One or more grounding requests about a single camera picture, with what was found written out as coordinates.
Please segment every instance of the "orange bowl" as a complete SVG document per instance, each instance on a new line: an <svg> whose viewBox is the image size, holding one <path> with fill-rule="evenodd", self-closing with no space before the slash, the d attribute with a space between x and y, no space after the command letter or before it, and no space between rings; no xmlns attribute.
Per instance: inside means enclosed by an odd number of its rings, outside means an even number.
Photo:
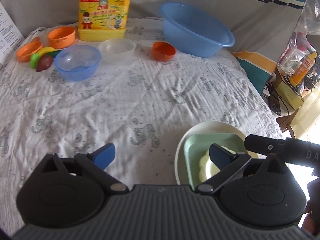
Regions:
<svg viewBox="0 0 320 240"><path fill-rule="evenodd" d="M157 61L169 61L176 54L176 49L169 43L157 41L152 46L153 58Z"/></svg>
<svg viewBox="0 0 320 240"><path fill-rule="evenodd" d="M48 34L50 47L64 49L72 45L76 40L76 28L64 26L51 31Z"/></svg>
<svg viewBox="0 0 320 240"><path fill-rule="evenodd" d="M35 54L38 50L42 49L42 43L40 41L30 42L24 45L17 51L17 58L20 62L30 61L31 55Z"/></svg>

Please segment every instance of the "orange bottle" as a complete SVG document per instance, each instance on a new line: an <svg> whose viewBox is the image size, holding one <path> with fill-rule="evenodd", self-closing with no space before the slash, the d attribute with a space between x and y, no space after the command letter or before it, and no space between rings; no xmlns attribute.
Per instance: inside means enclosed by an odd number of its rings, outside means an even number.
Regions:
<svg viewBox="0 0 320 240"><path fill-rule="evenodd" d="M315 63L317 56L318 54L316 52L313 52L312 54L309 54L306 56L306 58L304 59L302 64L299 66L297 71L289 79L290 83L293 86L300 84L301 80L304 78L304 76L308 73L310 68Z"/></svg>

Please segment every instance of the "plastic bag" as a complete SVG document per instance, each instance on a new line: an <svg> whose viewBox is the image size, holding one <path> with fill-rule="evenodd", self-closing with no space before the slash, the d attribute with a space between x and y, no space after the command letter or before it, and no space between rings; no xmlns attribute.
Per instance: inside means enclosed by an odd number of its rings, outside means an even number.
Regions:
<svg viewBox="0 0 320 240"><path fill-rule="evenodd" d="M281 55L278 66L287 74L293 75L299 68L302 58L309 54L311 45L307 41L305 33L294 32L288 42L288 45Z"/></svg>
<svg viewBox="0 0 320 240"><path fill-rule="evenodd" d="M320 35L320 0L307 0L296 32Z"/></svg>

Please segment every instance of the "white plate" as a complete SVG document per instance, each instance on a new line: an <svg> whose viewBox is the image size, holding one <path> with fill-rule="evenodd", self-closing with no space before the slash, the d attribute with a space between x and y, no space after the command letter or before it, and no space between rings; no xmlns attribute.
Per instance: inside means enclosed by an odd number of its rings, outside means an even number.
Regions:
<svg viewBox="0 0 320 240"><path fill-rule="evenodd" d="M176 155L174 158L174 173L176 176L177 183L180 184L189 184L188 173L186 168L186 160L184 158L183 146L185 141L194 134L208 134L208 133L235 133L242 140L245 139L245 135L239 131L237 128L233 127L230 124L218 121L207 121L202 122L194 127L190 128L185 135L182 137L181 141L178 144Z"/></svg>

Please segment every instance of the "transparent container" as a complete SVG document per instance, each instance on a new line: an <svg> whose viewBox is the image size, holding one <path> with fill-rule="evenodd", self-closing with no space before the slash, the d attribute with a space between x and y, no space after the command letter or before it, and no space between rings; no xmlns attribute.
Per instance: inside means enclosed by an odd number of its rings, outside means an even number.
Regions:
<svg viewBox="0 0 320 240"><path fill-rule="evenodd" d="M60 52L54 59L54 65L65 79L81 81L93 75L100 60L101 54L96 48L75 45Z"/></svg>
<svg viewBox="0 0 320 240"><path fill-rule="evenodd" d="M282 65L279 66L286 74L292 76L297 71L300 65L301 61L286 60Z"/></svg>
<svg viewBox="0 0 320 240"><path fill-rule="evenodd" d="M102 58L108 65L132 62L136 43L129 39L110 39L98 47Z"/></svg>

